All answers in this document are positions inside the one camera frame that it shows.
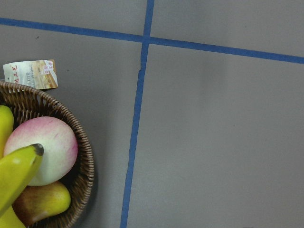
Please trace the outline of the yellow banana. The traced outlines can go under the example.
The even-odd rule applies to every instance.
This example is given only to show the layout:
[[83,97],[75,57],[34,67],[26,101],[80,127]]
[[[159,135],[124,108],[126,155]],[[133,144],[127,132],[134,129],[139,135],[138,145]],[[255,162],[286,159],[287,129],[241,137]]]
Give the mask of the yellow banana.
[[14,116],[11,109],[5,105],[0,106],[0,158],[4,155],[4,147],[11,135],[14,126]]
[[3,215],[38,172],[44,154],[40,143],[19,148],[0,160],[0,214]]

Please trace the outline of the brown woven wicker basket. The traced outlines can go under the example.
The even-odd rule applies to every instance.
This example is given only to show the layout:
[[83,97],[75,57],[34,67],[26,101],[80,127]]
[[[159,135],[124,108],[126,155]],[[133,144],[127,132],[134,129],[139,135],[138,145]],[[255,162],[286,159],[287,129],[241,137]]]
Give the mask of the brown woven wicker basket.
[[0,102],[14,114],[14,126],[39,116],[56,117],[74,131],[78,143],[76,163],[60,181],[71,195],[70,207],[63,213],[31,225],[33,228],[71,228],[84,215],[94,184],[94,157],[90,141],[76,117],[48,93],[20,84],[0,82]]

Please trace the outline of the pink white peach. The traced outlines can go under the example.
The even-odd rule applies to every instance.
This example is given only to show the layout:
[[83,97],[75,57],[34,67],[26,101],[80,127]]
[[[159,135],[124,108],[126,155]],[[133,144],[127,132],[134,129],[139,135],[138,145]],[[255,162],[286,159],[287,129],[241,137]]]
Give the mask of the pink white peach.
[[44,148],[42,163],[30,186],[43,186],[63,178],[74,166],[78,143],[71,127],[60,119],[43,116],[25,121],[8,138],[4,155],[39,143]]

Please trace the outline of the paper label tag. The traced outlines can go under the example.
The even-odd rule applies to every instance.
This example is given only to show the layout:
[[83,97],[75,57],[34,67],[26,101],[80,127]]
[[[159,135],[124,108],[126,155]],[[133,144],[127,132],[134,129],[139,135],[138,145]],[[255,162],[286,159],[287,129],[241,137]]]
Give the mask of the paper label tag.
[[56,64],[53,59],[20,61],[3,65],[6,82],[35,89],[58,87]]

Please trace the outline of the yellow red mango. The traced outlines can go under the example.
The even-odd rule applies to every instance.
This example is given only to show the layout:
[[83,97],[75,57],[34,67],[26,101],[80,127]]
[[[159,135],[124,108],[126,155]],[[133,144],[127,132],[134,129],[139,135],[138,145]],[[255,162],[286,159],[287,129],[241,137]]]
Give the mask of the yellow red mango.
[[71,196],[59,181],[44,186],[27,186],[17,197],[12,207],[25,226],[65,212]]

